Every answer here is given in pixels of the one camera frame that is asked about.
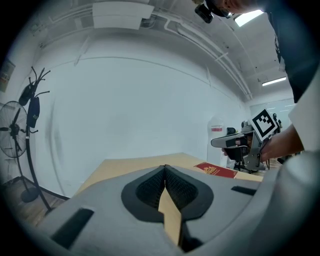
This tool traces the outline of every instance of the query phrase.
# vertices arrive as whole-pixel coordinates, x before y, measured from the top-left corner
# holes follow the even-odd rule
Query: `black camera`
[[[227,9],[218,8],[215,5],[215,0],[205,0],[206,6],[204,3],[198,5],[195,8],[195,13],[198,14],[205,23],[211,23],[214,16],[212,14],[218,15],[220,17],[225,17],[229,19],[233,14]]]

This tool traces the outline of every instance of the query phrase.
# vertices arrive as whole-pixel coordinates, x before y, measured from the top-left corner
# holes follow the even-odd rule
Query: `wooden table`
[[[185,153],[132,159],[106,159],[82,184],[76,194],[97,182],[125,175],[134,171],[150,167],[158,167],[165,164],[171,166],[179,166],[195,172],[203,173],[203,170],[194,167],[202,162],[203,160]],[[263,179],[260,176],[255,176],[244,172],[238,172],[234,178],[258,182],[261,182]],[[164,214],[164,229],[166,233],[177,245],[180,233],[181,214],[176,208],[166,189],[164,189],[160,198],[159,211]]]

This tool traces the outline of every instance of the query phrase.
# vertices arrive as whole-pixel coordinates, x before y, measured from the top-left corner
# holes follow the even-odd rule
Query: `ceiling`
[[[206,34],[232,61],[245,80],[253,97],[277,92],[290,87],[288,80],[263,86],[262,83],[286,76],[279,71],[279,62],[275,51],[275,34],[268,21],[267,14],[262,14],[242,27],[238,27],[234,17],[230,19],[214,16],[212,23],[205,23],[196,13],[192,0],[121,0],[155,6],[155,10],[168,10],[192,23]],[[60,0],[48,2],[34,16],[31,32],[41,38],[40,46],[50,43],[78,31],[94,27],[92,4],[106,0]],[[155,22],[164,21],[152,16],[142,20],[141,26],[157,29]]]

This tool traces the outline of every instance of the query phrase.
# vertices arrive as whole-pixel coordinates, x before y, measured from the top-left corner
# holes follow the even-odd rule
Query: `white sleeve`
[[[288,116],[304,150],[320,150],[320,69]]]

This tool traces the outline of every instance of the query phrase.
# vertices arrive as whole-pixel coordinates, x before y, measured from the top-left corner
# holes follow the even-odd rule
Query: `ceiling light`
[[[276,79],[276,80],[272,80],[270,82],[264,82],[262,84],[262,86],[268,86],[268,85],[271,85],[271,84],[274,84],[274,83],[277,83],[277,82],[281,82],[281,81],[284,81],[286,80],[287,78],[286,77],[283,77],[283,78],[279,78],[279,79]]]
[[[261,14],[263,14],[261,10],[254,10],[245,14],[241,14],[240,16],[236,17],[234,21],[238,24],[239,27],[241,27]]]

